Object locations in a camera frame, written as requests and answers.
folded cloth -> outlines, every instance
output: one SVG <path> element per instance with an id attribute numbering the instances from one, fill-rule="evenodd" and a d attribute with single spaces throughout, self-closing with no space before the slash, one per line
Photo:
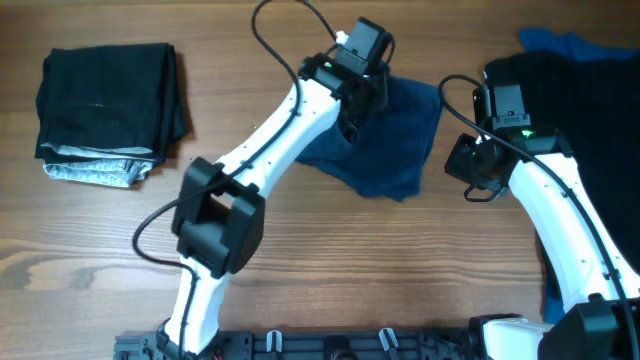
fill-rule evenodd
<path id="1" fill-rule="evenodd" d="M 547 50 L 576 61 L 629 59 L 640 55 L 640 49 L 602 47 L 591 44 L 575 33 L 555 35 L 544 28 L 527 28 L 518 32 L 527 51 Z"/>
<path id="2" fill-rule="evenodd" d="M 534 125 L 550 123 L 562 130 L 591 203 L 629 265 L 639 271 L 640 56 L 576 62 L 530 52 L 495 60 L 485 73 L 487 83 L 520 84 Z M 545 320 L 558 318 L 553 311 L 545 309 Z"/>
<path id="3" fill-rule="evenodd" d="M 390 77 L 388 86 L 387 109 L 363 121 L 351 141 L 336 122 L 297 161 L 337 177 L 361 196 L 402 201 L 419 194 L 442 104 L 431 85 Z"/>
<path id="4" fill-rule="evenodd" d="M 172 45 L 53 49 L 35 157 L 53 179 L 128 187 L 185 133 Z"/>

blue towel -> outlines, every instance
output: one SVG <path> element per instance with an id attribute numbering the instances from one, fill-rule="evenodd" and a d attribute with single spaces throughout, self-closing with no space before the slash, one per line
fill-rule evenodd
<path id="1" fill-rule="evenodd" d="M 555 35 L 548 29 L 528 28 L 518 32 L 520 43 L 527 51 L 547 50 L 576 61 L 630 59 L 639 49 L 608 48 L 594 45 L 575 33 Z"/>
<path id="2" fill-rule="evenodd" d="M 402 201 L 418 195 L 442 104 L 431 85 L 389 77 L 388 86 L 387 109 L 362 122 L 352 141 L 336 122 L 296 160 L 337 177 L 361 196 Z"/>
<path id="3" fill-rule="evenodd" d="M 555 35 L 548 29 L 528 28 L 518 32 L 520 43 L 527 51 L 546 50 L 569 59 L 583 62 L 605 59 L 630 59 L 640 54 L 639 49 L 608 48 L 589 43 L 575 33 Z M 545 284 L 544 320 L 556 324 L 564 316 L 562 298 L 551 291 L 550 281 Z"/>

black folded cloth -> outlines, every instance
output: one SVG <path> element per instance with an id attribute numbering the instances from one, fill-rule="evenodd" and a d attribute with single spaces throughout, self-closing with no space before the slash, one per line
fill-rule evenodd
<path id="1" fill-rule="evenodd" d="M 495 60 L 485 73 L 487 83 L 520 84 L 533 124 L 562 130 L 591 203 L 640 271 L 640 56 L 580 63 L 529 52 Z"/>
<path id="2" fill-rule="evenodd" d="M 36 97 L 35 157 L 51 178 L 128 187 L 185 134 L 169 44 L 53 49 Z"/>

black fabric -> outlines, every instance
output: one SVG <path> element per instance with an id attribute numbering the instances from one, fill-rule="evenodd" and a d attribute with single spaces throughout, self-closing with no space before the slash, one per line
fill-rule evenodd
<path id="1" fill-rule="evenodd" d="M 640 271 L 640 56 L 578 63 L 549 52 L 493 61 L 487 83 L 516 81 L 533 124 L 565 134 L 607 231 Z"/>
<path id="2" fill-rule="evenodd" d="M 47 164 L 86 161 L 42 148 L 43 143 L 121 149 L 162 163 L 185 134 L 172 45 L 53 49 L 36 98 L 40 133 L 35 157 Z"/>

table surface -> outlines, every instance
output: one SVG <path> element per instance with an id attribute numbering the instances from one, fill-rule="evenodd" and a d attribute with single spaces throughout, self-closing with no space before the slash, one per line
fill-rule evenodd
<path id="1" fill-rule="evenodd" d="M 9 0 L 5 4 L 17 1 Z M 136 225 L 176 197 L 196 156 L 215 161 L 247 138 L 291 86 L 252 37 L 255 2 L 26 0 L 0 7 L 0 358 L 109 359 L 113 337 L 154 329 L 172 311 L 179 274 L 130 247 Z M 368 17 L 397 39 L 393 73 L 437 84 L 522 51 L 516 31 L 543 26 L 600 44 L 634 46 L 632 1 L 322 1 L 335 29 Z M 331 45 L 300 4 L 260 15 L 265 38 L 294 66 Z M 34 99 L 52 47 L 169 42 L 180 53 L 194 131 L 130 190 L 49 180 L 33 159 Z M 448 96 L 472 114 L 468 84 Z M 262 245 L 232 281 L 223 329 L 354 329 L 462 325 L 519 312 L 540 319 L 544 269 L 535 231 L 512 196 L 462 197 L 443 165 L 463 124 L 446 113 L 422 172 L 420 196 L 364 199 L 294 164 L 271 194 Z M 143 247 L 176 259 L 171 213 Z"/>

